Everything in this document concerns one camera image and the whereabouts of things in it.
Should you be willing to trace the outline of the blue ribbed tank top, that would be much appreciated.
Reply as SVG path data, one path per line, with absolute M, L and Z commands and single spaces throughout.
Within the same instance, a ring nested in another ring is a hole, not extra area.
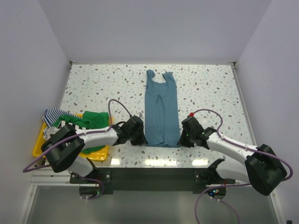
M 147 70 L 145 91 L 145 138 L 149 147 L 178 147 L 177 85 L 171 72 L 162 76 L 163 83 L 154 81 L 155 73 Z

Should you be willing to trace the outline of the black white striped tank top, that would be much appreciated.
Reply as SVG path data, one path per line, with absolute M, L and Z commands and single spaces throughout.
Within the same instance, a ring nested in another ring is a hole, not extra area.
M 48 140 L 52 135 L 54 135 L 57 131 L 59 131 L 63 126 L 65 125 L 71 125 L 76 130 L 86 130 L 86 127 L 84 127 L 84 123 L 82 123 L 79 120 L 75 121 L 67 121 L 67 120 L 61 120 L 54 123 L 51 127 L 47 127 L 43 130 L 43 139 Z

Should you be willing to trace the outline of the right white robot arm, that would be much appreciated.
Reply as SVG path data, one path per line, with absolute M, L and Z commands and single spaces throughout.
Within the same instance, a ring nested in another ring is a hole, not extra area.
M 193 116 L 182 121 L 183 131 L 178 144 L 183 147 L 199 146 L 222 153 L 239 163 L 232 168 L 224 159 L 210 166 L 208 178 L 213 183 L 223 179 L 249 183 L 258 193 L 268 196 L 287 176 L 282 162 L 268 145 L 246 145 L 226 136 L 220 137 L 216 129 L 204 129 Z

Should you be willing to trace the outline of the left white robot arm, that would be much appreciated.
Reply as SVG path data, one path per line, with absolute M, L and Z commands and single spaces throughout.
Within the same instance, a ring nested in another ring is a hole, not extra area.
M 86 183 L 96 180 L 95 165 L 90 159 L 79 154 L 82 150 L 98 146 L 116 146 L 130 141 L 131 145 L 147 144 L 143 132 L 144 122 L 132 116 L 122 125 L 112 125 L 102 129 L 81 130 L 65 125 L 41 147 L 55 173 L 68 170 L 81 177 Z

